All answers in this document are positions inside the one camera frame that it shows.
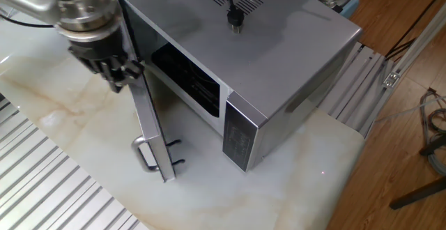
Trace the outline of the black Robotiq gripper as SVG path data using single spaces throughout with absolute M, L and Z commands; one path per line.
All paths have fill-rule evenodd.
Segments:
M 123 49 L 123 32 L 117 30 L 101 40 L 81 43 L 70 41 L 68 51 L 93 73 L 99 73 L 107 81 L 110 89 L 119 93 L 123 82 L 138 79 L 144 71 L 144 65 L 128 60 L 128 53 Z

